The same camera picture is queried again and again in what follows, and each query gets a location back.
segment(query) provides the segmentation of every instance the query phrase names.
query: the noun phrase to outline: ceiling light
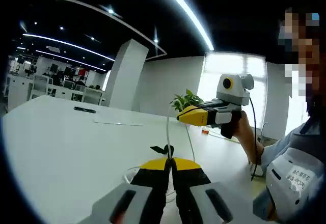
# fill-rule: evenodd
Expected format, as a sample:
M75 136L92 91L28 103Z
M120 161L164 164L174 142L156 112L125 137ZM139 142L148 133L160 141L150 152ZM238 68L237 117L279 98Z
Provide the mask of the ceiling light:
M213 44L210 41L208 35L206 34L204 28L202 27L201 23L199 22L198 18L195 16L195 14L192 12L190 7L185 3L184 0L175 0L180 5L180 7L186 12L186 14L189 16L189 18L194 23L195 27L203 37L204 41L206 42L209 50L214 50Z
M80 64L82 64L82 65L87 65L87 66L89 66L89 67L96 68L96 69L99 69L99 70L102 70L102 71L106 71L106 70L100 69L100 68L98 68L98 67L96 67L96 66L88 65L88 64L85 64L85 63L83 63L83 62L80 62L80 61L77 61L77 60L72 60L72 59L70 59L70 58L66 58L66 57L63 57L63 56L59 56L59 55L56 55L56 54L53 54L53 53L43 52L43 51L39 51L39 50L36 50L36 52L41 52L41 53L49 54L49 55L56 56L56 57L59 57L59 58L63 58L63 59L66 59L66 60L74 61L74 62L76 62L76 63L80 63Z
M60 42L60 43L67 44L67 45L72 46L72 47L76 47L76 48L79 48L79 49L85 50L85 51L87 51L87 52L91 52L91 53L93 53L93 54L99 55L99 56L101 56L101 57L103 57L103 58L106 58L106 59L108 59L108 60L112 60L112 61L114 61L114 59L111 59L111 58L109 58L109 57L106 57L106 56L101 55L101 54L99 54L99 53L97 53L97 52L91 51L91 50L89 50L89 49L86 49L86 48L79 47L79 46L77 46L77 45L71 44L71 43L69 43L69 42L63 42L63 41L56 40L56 39L53 39L53 38L42 37L42 36L37 36L37 35L32 35L32 34L23 34L23 36L27 36L27 37L37 37L37 38L42 38L42 39L46 39L46 40L50 40L50 41Z

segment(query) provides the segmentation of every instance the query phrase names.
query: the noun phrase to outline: white label sticker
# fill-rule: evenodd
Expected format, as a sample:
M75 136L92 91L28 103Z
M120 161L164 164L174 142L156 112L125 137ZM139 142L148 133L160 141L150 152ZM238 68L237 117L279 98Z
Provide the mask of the white label sticker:
M314 176L315 174L312 171L295 165L289 171L286 178L289 179L292 184L296 185L298 190L303 190Z

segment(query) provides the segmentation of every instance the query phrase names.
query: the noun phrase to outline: ceiling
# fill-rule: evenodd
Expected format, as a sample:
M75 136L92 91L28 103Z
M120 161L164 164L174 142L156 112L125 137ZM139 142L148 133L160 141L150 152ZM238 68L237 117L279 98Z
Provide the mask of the ceiling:
M135 39L149 48L147 61L204 55L209 48L193 22L175 0L76 0L97 9L111 8L114 16L137 29L145 39L122 23L94 9L68 0L28 0L15 30L17 53L40 55L36 50L76 60L85 68L110 70L120 46ZM287 7L302 0L185 0L211 40L215 51L237 51L266 56L283 63L283 48L278 46L279 22ZM153 40L157 33L157 47ZM67 44L27 37L33 34L68 42L110 59ZM47 46L60 49L50 51ZM71 60L56 60L77 64Z

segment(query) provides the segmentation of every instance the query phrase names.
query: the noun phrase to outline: potted plant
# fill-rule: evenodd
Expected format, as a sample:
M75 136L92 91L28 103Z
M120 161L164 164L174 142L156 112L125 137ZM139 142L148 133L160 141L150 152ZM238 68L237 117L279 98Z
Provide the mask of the potted plant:
M187 108L190 105L198 105L199 103L202 103L203 100L198 97L197 95L194 95L189 89L186 90L186 95L177 95L175 94L175 98L170 102L170 104L172 104L172 107L175 108L175 110L181 112L183 109Z

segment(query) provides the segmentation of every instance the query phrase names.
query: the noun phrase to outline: black handle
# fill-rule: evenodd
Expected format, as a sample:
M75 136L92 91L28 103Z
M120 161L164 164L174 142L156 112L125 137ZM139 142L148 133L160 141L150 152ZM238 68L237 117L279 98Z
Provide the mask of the black handle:
M237 127L238 121L241 119L241 111L233 111L231 113L231 121L221 126L221 135L228 139L231 139L233 136L233 132Z

